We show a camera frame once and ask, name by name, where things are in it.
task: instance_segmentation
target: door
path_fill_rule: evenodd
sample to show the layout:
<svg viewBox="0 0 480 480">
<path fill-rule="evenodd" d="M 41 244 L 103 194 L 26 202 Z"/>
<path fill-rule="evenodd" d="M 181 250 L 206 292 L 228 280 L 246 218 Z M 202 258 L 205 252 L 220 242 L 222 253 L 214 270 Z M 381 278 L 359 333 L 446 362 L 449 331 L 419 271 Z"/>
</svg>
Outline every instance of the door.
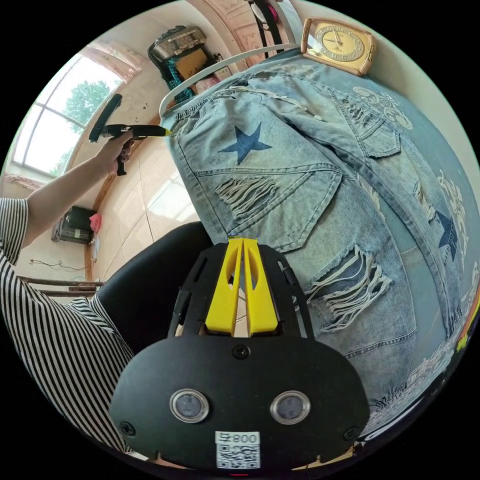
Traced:
<svg viewBox="0 0 480 480">
<path fill-rule="evenodd" d="M 240 52 L 259 49 L 263 47 L 260 37 L 259 27 L 254 13 L 246 0 L 187 0 L 207 20 L 212 23 L 217 32 L 227 45 L 235 46 Z M 281 25 L 278 26 L 280 37 L 283 43 L 288 43 L 285 30 Z M 274 45 L 270 32 L 265 32 L 267 45 Z M 275 51 L 269 52 L 269 56 L 274 55 Z M 243 62 L 238 62 L 239 70 L 245 70 L 265 59 L 265 55 L 251 56 Z"/>
</svg>

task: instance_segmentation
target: black handle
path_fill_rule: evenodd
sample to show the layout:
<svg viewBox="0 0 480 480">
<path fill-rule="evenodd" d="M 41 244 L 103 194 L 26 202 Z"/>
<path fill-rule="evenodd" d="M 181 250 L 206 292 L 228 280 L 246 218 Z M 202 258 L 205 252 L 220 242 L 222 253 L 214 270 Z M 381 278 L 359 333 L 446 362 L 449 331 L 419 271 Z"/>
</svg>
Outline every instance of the black handle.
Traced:
<svg viewBox="0 0 480 480">
<path fill-rule="evenodd" d="M 126 175 L 127 172 L 125 171 L 124 163 L 119 158 L 117 158 L 116 161 L 118 162 L 118 168 L 116 169 L 117 177 L 121 177 L 122 175 Z"/>
</svg>

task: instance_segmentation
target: cardboard box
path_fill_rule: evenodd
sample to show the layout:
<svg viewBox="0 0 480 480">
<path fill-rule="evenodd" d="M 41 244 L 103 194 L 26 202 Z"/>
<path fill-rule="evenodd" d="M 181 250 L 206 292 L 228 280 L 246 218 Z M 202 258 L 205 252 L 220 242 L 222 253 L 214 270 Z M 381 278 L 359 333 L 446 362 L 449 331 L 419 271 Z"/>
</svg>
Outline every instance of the cardboard box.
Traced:
<svg viewBox="0 0 480 480">
<path fill-rule="evenodd" d="M 197 50 L 180 58 L 176 62 L 175 67 L 181 77 L 184 80 L 188 80 L 190 77 L 193 77 L 195 74 L 203 70 L 206 63 L 207 56 L 201 48 L 197 48 Z"/>
<path fill-rule="evenodd" d="M 221 68 L 220 70 L 217 70 L 213 76 L 219 81 L 221 82 L 222 80 L 225 80 L 227 79 L 228 77 L 231 77 L 232 76 L 232 72 L 230 71 L 230 69 L 225 66 L 223 68 Z"/>
</svg>

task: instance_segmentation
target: label sticker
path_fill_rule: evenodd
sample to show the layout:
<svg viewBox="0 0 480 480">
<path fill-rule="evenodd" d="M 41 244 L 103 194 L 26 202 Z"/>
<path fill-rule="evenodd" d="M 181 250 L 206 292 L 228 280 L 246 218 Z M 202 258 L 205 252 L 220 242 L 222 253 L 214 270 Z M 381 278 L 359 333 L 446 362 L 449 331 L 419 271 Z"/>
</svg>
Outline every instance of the label sticker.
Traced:
<svg viewBox="0 0 480 480">
<path fill-rule="evenodd" d="M 259 469 L 258 431 L 216 431 L 216 466 L 219 469 Z"/>
</svg>

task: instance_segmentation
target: blue star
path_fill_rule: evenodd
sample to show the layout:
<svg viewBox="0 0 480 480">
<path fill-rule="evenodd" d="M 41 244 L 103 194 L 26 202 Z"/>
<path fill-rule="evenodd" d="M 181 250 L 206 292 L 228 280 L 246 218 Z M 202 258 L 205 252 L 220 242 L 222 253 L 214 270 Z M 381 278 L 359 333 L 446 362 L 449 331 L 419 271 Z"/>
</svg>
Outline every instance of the blue star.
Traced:
<svg viewBox="0 0 480 480">
<path fill-rule="evenodd" d="M 237 165 L 240 165 L 245 160 L 245 157 L 252 150 L 259 151 L 271 149 L 272 147 L 270 145 L 259 141 L 261 126 L 262 123 L 260 122 L 256 130 L 251 135 L 247 135 L 246 133 L 242 132 L 237 126 L 235 126 L 236 143 L 228 146 L 227 148 L 224 148 L 223 150 L 220 150 L 218 153 L 236 152 Z"/>
<path fill-rule="evenodd" d="M 455 259 L 455 253 L 457 252 L 457 231 L 455 230 L 454 221 L 452 218 L 447 218 L 439 211 L 436 212 L 439 222 L 443 227 L 443 235 L 441 236 L 438 248 L 448 245 L 450 247 L 451 261 Z"/>
</svg>

